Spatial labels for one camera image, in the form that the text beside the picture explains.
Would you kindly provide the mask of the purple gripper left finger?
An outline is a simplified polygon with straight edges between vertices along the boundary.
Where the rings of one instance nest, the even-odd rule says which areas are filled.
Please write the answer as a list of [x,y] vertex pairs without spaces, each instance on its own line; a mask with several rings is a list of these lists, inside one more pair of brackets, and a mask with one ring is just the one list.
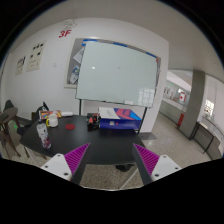
[[90,152],[90,144],[86,143],[69,153],[56,154],[42,169],[77,185],[80,184]]

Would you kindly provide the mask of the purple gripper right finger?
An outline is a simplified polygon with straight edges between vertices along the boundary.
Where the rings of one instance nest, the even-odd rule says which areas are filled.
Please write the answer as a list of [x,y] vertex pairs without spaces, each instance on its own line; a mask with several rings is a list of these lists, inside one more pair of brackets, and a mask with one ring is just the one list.
[[144,185],[181,170],[168,155],[159,156],[138,144],[133,145],[132,154]]

